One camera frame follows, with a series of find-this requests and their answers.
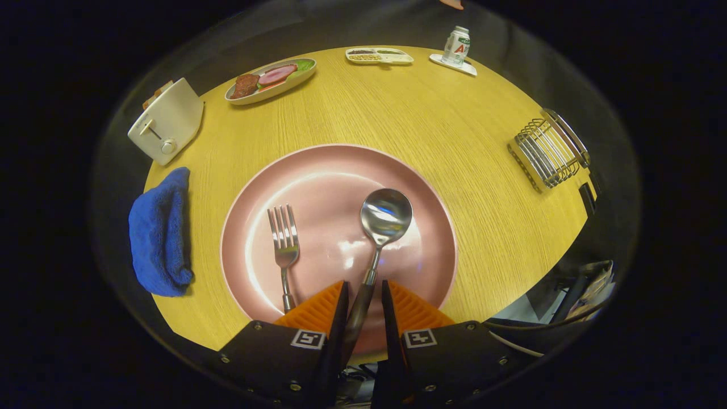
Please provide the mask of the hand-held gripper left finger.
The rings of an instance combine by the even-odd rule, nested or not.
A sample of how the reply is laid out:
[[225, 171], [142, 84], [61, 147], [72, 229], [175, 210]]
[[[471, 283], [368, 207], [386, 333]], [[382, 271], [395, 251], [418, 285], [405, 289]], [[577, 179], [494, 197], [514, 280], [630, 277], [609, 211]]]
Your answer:
[[348, 306], [340, 281], [276, 323], [253, 320], [216, 353], [216, 372], [254, 407], [334, 407]]

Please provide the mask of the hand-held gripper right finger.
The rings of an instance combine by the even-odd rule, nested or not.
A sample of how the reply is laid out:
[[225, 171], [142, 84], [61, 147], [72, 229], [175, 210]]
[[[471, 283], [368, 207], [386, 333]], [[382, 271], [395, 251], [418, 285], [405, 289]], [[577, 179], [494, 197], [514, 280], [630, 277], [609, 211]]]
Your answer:
[[374, 408], [473, 408], [538, 354], [483, 323], [454, 323], [409, 289], [382, 282], [388, 358], [379, 364]]

